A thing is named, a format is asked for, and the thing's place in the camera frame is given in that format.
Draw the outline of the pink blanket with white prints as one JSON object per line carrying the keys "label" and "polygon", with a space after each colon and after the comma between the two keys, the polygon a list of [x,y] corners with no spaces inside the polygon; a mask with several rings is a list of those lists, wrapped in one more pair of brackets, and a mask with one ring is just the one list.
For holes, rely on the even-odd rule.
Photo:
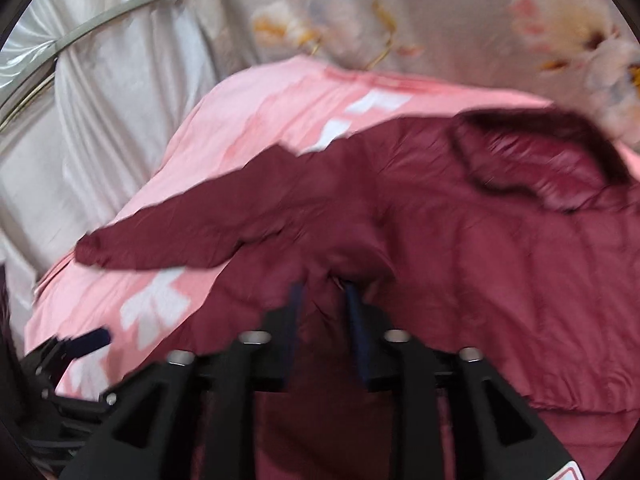
{"label": "pink blanket with white prints", "polygon": [[[317,153],[396,118],[531,108],[557,108],[589,120],[522,92],[339,70],[311,58],[243,70],[194,107],[171,138],[160,170],[107,226],[240,170],[273,146],[295,155]],[[77,262],[75,248],[44,277],[26,344],[35,348],[53,336],[106,327],[108,347],[70,364],[58,385],[66,396],[95,399],[133,370],[180,349],[162,351],[160,343],[202,306],[218,270],[102,269]]]}

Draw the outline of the silver satin curtain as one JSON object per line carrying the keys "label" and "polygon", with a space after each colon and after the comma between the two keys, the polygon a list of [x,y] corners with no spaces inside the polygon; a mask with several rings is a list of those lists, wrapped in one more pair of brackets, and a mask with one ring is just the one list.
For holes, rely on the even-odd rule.
{"label": "silver satin curtain", "polygon": [[39,279],[160,166],[213,87],[182,0],[30,0],[1,50],[1,263],[23,342]]}

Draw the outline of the grey floral bed sheet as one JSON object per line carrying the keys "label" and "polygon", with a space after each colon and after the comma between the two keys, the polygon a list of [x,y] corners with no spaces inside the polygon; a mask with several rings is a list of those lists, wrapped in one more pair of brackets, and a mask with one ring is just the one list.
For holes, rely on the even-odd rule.
{"label": "grey floral bed sheet", "polygon": [[535,93],[639,144],[639,0],[184,0],[224,74],[298,54]]}

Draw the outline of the maroon puffer jacket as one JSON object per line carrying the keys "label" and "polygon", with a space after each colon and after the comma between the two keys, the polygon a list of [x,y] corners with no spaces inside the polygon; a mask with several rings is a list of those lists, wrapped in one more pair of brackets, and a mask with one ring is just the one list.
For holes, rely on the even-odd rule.
{"label": "maroon puffer jacket", "polygon": [[317,153],[268,148],[84,236],[110,270],[217,269],[160,343],[224,348],[302,285],[288,391],[258,399],[263,479],[382,479],[390,406],[356,377],[341,284],[442,351],[479,348],[584,475],[639,416],[639,183],[557,108],[382,122]]}

